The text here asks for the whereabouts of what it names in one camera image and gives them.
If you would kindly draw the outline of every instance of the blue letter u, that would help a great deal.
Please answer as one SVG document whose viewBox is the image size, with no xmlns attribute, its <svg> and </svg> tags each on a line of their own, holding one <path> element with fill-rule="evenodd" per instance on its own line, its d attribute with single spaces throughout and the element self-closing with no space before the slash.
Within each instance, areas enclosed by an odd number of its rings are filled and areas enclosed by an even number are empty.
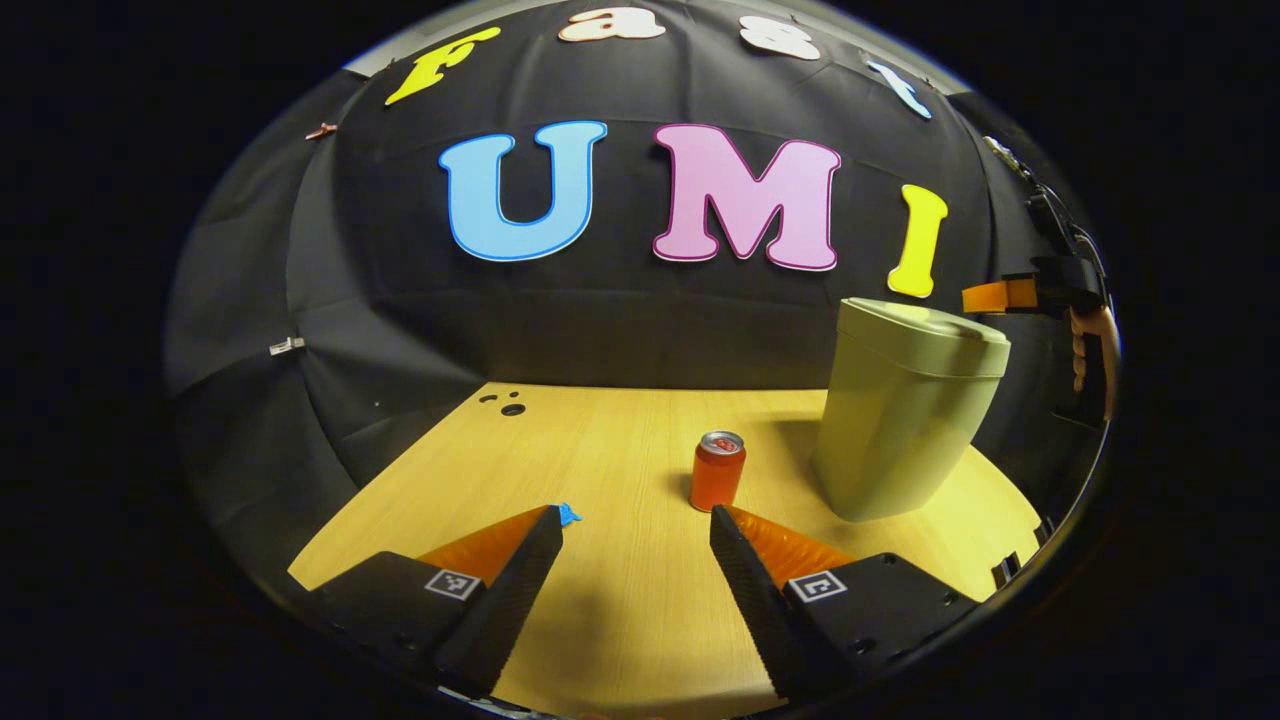
<svg viewBox="0 0 1280 720">
<path fill-rule="evenodd" d="M 453 240 L 471 255 L 498 263 L 532 260 L 568 246 L 591 219 L 591 146 L 607 133 L 604 123 L 577 120 L 534 135 L 552 150 L 552 209 L 531 223 L 502 215 L 500 164 L 516 146 L 513 137 L 486 135 L 442 152 L 440 167 L 449 172 Z"/>
</svg>

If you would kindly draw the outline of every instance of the letter m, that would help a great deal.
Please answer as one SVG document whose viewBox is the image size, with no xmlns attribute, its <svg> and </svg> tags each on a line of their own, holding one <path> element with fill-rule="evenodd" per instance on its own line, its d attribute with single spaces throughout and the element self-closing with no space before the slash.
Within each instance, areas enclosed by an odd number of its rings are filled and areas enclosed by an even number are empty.
<svg viewBox="0 0 1280 720">
<path fill-rule="evenodd" d="M 707 232 L 707 204 L 719 217 L 733 255 L 745 260 L 782 213 L 778 237 L 764 255 L 783 268 L 829 270 L 831 179 L 840 155 L 829 147 L 788 140 L 756 179 L 724 131 L 709 126 L 658 128 L 654 140 L 671 151 L 671 222 L 653 241 L 663 259 L 710 260 L 719 242 Z"/>
</svg>

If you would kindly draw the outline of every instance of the foam letter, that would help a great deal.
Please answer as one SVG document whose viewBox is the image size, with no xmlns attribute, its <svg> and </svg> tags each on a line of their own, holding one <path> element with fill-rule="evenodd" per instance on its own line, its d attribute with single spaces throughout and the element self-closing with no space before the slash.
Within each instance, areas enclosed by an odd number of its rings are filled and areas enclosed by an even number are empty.
<svg viewBox="0 0 1280 720">
<path fill-rule="evenodd" d="M 440 65 L 444 65 L 445 68 L 457 65 L 462 60 L 467 59 L 467 55 L 471 54 L 476 42 L 497 37 L 499 32 L 502 32 L 502 28 L 485 28 L 475 35 L 468 35 L 461 40 L 454 40 L 448 45 L 442 45 L 422 55 L 417 60 L 413 60 L 413 69 L 408 73 L 408 77 L 404 78 L 404 83 L 401 85 L 401 88 L 387 99 L 387 105 L 403 100 L 420 90 L 426 90 L 428 87 L 440 82 L 444 79 L 444 76 L 439 72 Z"/>
<path fill-rule="evenodd" d="M 745 260 L 778 211 L 778 237 L 764 255 L 783 268 L 829 270 L 831 178 L 840 155 L 829 147 L 788 140 L 765 168 L 751 177 L 724 131 L 709 126 L 673 124 L 658 128 L 654 140 L 671 151 L 671 222 L 653 241 L 653 251 L 667 260 L 709 260 L 719 242 L 707 232 L 707 202 L 737 258 Z"/>
<path fill-rule="evenodd" d="M 591 219 L 591 147 L 608 133 L 593 120 L 556 123 L 534 135 L 552 149 L 552 209 L 532 223 L 502 215 L 498 183 L 502 156 L 516 146 L 509 135 L 486 135 L 440 154 L 449 172 L 449 227 L 462 250 L 476 258 L 511 263 L 563 250 Z"/>
<path fill-rule="evenodd" d="M 902 259 L 888 273 L 888 288 L 913 297 L 928 297 L 933 292 L 933 251 L 938 246 L 938 225 L 947 217 L 947 204 L 928 190 L 915 186 L 902 186 L 902 200 L 906 200 L 906 241 L 902 243 Z"/>
<path fill-rule="evenodd" d="M 653 10 L 641 8 L 589 10 L 573 15 L 568 22 L 573 24 L 559 32 L 559 38 L 568 42 L 604 40 L 605 37 L 658 37 L 667 32 L 667 28 L 658 24 Z"/>
<path fill-rule="evenodd" d="M 817 60 L 822 56 L 818 49 L 809 42 L 813 40 L 809 37 L 809 33 L 795 26 L 754 15 L 739 18 L 737 22 L 742 23 L 742 29 L 740 31 L 742 40 L 760 50 L 782 53 L 783 55 L 791 55 L 801 60 Z"/>
<path fill-rule="evenodd" d="M 933 117 L 933 113 L 929 113 L 929 109 L 922 105 L 920 101 L 915 99 L 915 88 L 911 87 L 910 85 L 906 85 L 905 79 L 897 77 L 897 73 L 893 72 L 893 68 L 882 65 L 879 63 L 873 63 L 870 60 L 868 60 L 867 64 L 870 65 L 872 69 L 879 70 L 879 73 L 884 76 L 884 79 L 888 81 L 888 86 L 893 88 L 893 92 L 897 94 L 897 96 L 902 100 L 902 102 L 906 102 L 908 108 L 919 113 L 920 117 L 924 118 L 925 120 Z"/>
</svg>

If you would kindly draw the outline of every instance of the soda can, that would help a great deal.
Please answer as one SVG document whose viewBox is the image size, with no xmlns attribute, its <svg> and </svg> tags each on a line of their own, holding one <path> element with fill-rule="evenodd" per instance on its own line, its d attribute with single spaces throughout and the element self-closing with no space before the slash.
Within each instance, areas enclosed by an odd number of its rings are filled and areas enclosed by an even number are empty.
<svg viewBox="0 0 1280 720">
<path fill-rule="evenodd" d="M 732 505 L 745 461 L 746 447 L 736 433 L 714 430 L 704 434 L 694 450 L 689 503 L 703 512 L 710 512 L 717 505 Z"/>
</svg>

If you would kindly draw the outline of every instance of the green trash can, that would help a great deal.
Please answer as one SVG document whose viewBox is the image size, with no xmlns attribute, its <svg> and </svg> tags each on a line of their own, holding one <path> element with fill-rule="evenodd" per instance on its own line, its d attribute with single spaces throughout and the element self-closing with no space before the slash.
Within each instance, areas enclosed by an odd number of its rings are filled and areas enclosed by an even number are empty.
<svg viewBox="0 0 1280 720">
<path fill-rule="evenodd" d="M 847 299 L 813 464 L 850 521 L 923 506 L 982 424 L 1009 340 L 948 313 Z"/>
</svg>

